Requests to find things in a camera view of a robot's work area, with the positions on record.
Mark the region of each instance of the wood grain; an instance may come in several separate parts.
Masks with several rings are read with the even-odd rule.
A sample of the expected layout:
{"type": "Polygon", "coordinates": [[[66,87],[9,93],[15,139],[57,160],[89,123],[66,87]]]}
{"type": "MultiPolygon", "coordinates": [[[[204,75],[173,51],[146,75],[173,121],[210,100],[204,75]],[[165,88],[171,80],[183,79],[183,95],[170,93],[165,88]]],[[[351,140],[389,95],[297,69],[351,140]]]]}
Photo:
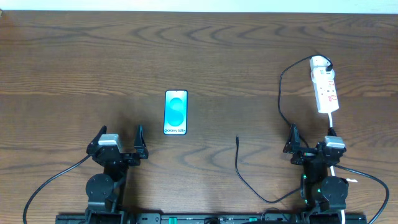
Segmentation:
{"type": "MultiPolygon", "coordinates": [[[[49,177],[85,156],[102,125],[130,150],[138,124],[149,160],[129,171],[132,210],[261,212],[265,198],[298,187],[302,168],[282,153],[288,127],[277,112],[279,73],[314,53],[333,60],[344,166],[381,178],[391,191],[377,223],[398,216],[398,16],[163,12],[5,12],[0,19],[0,223],[21,223],[24,205],[49,177]],[[187,89],[188,133],[164,136],[164,93],[187,89]]],[[[285,77],[282,110],[311,145],[327,116],[318,114],[308,63],[285,77]]],[[[54,223],[87,206],[92,160],[41,191],[29,223],[54,223]]],[[[375,181],[351,184],[348,210],[368,220],[384,199],[375,181]]],[[[295,194],[273,205],[303,207],[295,194]]]]}

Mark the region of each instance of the white power strip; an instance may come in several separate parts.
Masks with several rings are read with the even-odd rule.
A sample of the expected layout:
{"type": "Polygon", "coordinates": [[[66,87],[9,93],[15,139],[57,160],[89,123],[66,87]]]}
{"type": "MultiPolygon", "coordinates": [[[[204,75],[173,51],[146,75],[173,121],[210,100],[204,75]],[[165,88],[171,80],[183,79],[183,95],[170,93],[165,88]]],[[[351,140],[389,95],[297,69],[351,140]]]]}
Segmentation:
{"type": "Polygon", "coordinates": [[[327,71],[329,65],[330,62],[322,56],[314,56],[310,60],[311,79],[319,113],[330,114],[339,108],[334,81],[335,71],[327,71]]]}

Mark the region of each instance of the wooden table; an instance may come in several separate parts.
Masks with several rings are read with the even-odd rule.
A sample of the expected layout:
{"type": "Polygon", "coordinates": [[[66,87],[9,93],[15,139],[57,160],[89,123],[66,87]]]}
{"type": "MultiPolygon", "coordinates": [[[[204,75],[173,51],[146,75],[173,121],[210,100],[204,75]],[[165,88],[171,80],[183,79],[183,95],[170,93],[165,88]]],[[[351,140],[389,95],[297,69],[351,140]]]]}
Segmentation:
{"type": "MultiPolygon", "coordinates": [[[[398,219],[398,16],[163,12],[4,12],[0,19],[0,223],[21,223],[36,188],[85,156],[102,125],[129,149],[142,124],[149,159],[129,171],[125,206],[164,213],[254,213],[304,206],[299,194],[261,202],[234,171],[274,200],[300,183],[282,153],[289,127],[277,111],[279,74],[315,53],[330,57],[347,145],[341,164],[375,175],[391,191],[377,223],[398,219]],[[188,133],[162,132],[164,95],[187,89],[188,133]]],[[[314,146],[328,118],[316,110],[310,66],[285,74],[282,111],[314,146]]],[[[87,206],[91,159],[46,186],[32,223],[87,206]]],[[[347,211],[370,220],[384,200],[377,182],[355,178],[347,211]]]]}

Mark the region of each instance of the power outlet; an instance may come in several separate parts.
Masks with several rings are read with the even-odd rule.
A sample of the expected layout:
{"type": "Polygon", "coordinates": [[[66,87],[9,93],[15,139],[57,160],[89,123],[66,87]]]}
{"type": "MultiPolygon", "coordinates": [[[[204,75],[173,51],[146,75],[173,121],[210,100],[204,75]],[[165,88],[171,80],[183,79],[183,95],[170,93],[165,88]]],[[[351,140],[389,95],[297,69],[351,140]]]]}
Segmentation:
{"type": "Polygon", "coordinates": [[[311,79],[319,113],[331,113],[339,108],[334,81],[335,71],[326,70],[329,64],[321,56],[312,57],[310,60],[311,79]]]}

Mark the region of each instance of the black metal frame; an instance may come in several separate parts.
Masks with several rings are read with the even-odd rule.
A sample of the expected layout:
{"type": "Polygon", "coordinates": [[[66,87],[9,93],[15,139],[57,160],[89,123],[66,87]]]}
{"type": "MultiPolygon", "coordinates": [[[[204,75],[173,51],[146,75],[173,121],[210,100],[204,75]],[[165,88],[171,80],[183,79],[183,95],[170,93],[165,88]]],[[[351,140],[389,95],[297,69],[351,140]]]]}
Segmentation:
{"type": "MultiPolygon", "coordinates": [[[[300,146],[299,131],[291,125],[290,136],[284,153],[292,154],[290,162],[301,165],[304,175],[301,196],[307,207],[300,213],[267,213],[264,220],[253,215],[161,215],[158,213],[129,213],[121,208],[124,186],[129,166],[139,166],[140,159],[148,158],[142,126],[137,130],[134,148],[136,153],[120,153],[115,146],[100,146],[98,141],[106,134],[103,126],[87,147],[87,153],[104,167],[103,174],[96,174],[86,185],[88,207],[85,215],[58,215],[55,224],[243,224],[290,223],[337,224],[341,223],[341,210],[346,208],[348,183],[340,177],[328,176],[327,168],[339,163],[346,149],[327,146],[319,142],[315,148],[300,146]]],[[[336,136],[333,128],[329,136],[336,136]]],[[[346,214],[346,224],[366,224],[365,215],[346,214]]]]}

